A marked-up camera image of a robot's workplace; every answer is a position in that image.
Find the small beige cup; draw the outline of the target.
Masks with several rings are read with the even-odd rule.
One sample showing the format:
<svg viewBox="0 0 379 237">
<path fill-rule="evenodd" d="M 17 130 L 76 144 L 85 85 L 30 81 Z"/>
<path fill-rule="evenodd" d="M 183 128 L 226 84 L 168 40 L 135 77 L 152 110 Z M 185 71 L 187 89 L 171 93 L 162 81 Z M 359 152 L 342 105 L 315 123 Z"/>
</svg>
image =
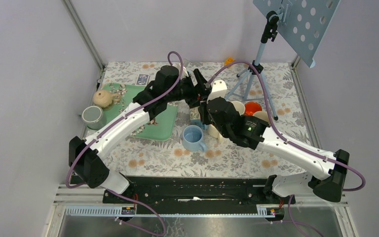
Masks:
<svg viewBox="0 0 379 237">
<path fill-rule="evenodd" d="M 191 108 L 189 111 L 190 120 L 200 120 L 199 107 Z"/>
</svg>

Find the beige teapot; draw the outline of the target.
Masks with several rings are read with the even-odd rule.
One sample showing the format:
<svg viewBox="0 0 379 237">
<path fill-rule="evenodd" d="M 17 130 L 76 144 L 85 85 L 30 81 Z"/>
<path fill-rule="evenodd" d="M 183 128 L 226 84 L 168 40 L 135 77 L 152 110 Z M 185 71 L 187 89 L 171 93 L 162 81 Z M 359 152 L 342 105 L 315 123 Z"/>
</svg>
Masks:
<svg viewBox="0 0 379 237">
<path fill-rule="evenodd" d="M 114 105 L 115 102 L 119 102 L 120 100 L 120 94 L 110 93 L 108 90 L 98 90 L 92 97 L 93 103 L 102 109 L 109 109 Z"/>
</svg>

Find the light blue upside-down mug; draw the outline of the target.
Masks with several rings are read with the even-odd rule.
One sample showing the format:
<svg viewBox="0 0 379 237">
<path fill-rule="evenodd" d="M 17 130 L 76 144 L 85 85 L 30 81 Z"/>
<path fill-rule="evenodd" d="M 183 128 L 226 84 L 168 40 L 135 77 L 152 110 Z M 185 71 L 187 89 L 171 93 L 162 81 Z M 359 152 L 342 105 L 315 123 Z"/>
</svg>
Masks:
<svg viewBox="0 0 379 237">
<path fill-rule="evenodd" d="M 203 130 L 196 125 L 187 126 L 182 133 L 182 144 L 190 152 L 206 152 Z"/>
</svg>

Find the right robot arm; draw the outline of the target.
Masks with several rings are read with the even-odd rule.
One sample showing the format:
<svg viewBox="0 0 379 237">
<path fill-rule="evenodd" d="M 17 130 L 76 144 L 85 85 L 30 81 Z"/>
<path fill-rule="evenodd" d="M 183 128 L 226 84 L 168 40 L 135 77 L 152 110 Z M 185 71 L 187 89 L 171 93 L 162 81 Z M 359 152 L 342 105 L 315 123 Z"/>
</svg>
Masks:
<svg viewBox="0 0 379 237">
<path fill-rule="evenodd" d="M 282 133 L 254 116 L 240 115 L 234 105 L 222 97 L 200 102 L 201 121 L 213 125 L 237 146 L 274 154 L 305 170 L 295 175 L 271 175 L 263 190 L 264 199 L 276 203 L 290 195 L 315 194 L 340 202 L 346 179 L 349 153 L 325 152 L 297 140 L 283 140 Z"/>
</svg>

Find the cream upside-down mug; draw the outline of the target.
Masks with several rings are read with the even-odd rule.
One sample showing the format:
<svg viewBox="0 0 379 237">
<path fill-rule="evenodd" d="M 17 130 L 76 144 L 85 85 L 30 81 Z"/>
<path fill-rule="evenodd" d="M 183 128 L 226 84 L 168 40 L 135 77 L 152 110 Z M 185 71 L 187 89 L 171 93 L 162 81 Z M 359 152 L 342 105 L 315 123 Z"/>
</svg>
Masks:
<svg viewBox="0 0 379 237">
<path fill-rule="evenodd" d="M 221 133 L 217 130 L 217 128 L 214 125 L 210 124 L 208 126 L 207 132 L 210 136 L 217 139 L 218 144 L 224 141 L 224 137 L 221 135 Z"/>
</svg>

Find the blue mug yellow inside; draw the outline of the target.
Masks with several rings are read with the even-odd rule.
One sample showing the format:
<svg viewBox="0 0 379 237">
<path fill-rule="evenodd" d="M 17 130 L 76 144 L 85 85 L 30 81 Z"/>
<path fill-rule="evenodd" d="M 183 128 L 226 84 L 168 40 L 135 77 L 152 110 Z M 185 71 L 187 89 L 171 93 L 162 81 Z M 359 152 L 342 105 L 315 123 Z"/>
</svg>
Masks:
<svg viewBox="0 0 379 237">
<path fill-rule="evenodd" d="M 191 120 L 190 122 L 191 122 L 192 125 L 196 125 L 196 126 L 200 127 L 203 130 L 207 130 L 208 129 L 208 125 L 204 124 L 200 120 Z"/>
</svg>

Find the grey metal cup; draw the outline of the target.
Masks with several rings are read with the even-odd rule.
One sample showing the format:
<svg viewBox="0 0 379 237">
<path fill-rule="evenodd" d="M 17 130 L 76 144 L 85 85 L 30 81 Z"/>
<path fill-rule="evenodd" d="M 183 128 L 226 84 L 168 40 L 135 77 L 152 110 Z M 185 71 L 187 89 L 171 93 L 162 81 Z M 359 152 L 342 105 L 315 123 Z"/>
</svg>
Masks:
<svg viewBox="0 0 379 237">
<path fill-rule="evenodd" d="M 82 121 L 92 130 L 99 130 L 107 124 L 104 111 L 99 106 L 89 106 L 81 114 Z"/>
</svg>

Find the orange mug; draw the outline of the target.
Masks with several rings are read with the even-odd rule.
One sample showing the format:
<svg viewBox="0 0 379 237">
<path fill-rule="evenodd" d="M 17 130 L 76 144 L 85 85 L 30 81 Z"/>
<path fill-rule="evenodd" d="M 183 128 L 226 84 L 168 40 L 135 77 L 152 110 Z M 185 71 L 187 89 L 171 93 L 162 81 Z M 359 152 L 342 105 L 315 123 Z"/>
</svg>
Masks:
<svg viewBox="0 0 379 237">
<path fill-rule="evenodd" d="M 247 116 L 253 116 L 254 113 L 262 111 L 261 105 L 253 101 L 247 102 L 244 105 L 244 107 L 245 107 L 244 115 L 247 115 Z"/>
</svg>

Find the tall beige cup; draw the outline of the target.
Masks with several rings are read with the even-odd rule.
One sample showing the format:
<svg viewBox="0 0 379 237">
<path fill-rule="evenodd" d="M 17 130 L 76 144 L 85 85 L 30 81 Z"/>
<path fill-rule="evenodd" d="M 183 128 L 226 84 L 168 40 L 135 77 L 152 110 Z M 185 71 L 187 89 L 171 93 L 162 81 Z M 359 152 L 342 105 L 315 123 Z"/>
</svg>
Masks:
<svg viewBox="0 0 379 237">
<path fill-rule="evenodd" d="M 257 111 L 253 114 L 253 116 L 270 124 L 270 120 L 266 111 Z"/>
</svg>

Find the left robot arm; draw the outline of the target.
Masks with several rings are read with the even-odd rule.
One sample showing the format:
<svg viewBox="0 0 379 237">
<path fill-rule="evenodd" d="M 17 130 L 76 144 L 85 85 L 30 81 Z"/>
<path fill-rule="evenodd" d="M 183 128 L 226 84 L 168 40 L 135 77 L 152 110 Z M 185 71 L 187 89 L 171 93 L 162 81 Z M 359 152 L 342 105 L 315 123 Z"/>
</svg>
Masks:
<svg viewBox="0 0 379 237">
<path fill-rule="evenodd" d="M 199 69 L 192 73 L 196 84 L 192 82 L 191 76 L 183 77 L 183 72 L 184 69 L 174 66 L 161 67 L 155 79 L 149 82 L 114 120 L 90 138 L 72 138 L 69 141 L 70 169 L 66 186 L 76 187 L 70 185 L 71 175 L 75 172 L 82 180 L 79 186 L 110 189 L 120 202 L 129 202 L 133 198 L 129 180 L 124 175 L 108 169 L 102 159 L 133 131 L 165 111 L 168 103 L 185 100 L 190 108 L 195 108 L 206 102 L 212 90 L 211 84 Z"/>
</svg>

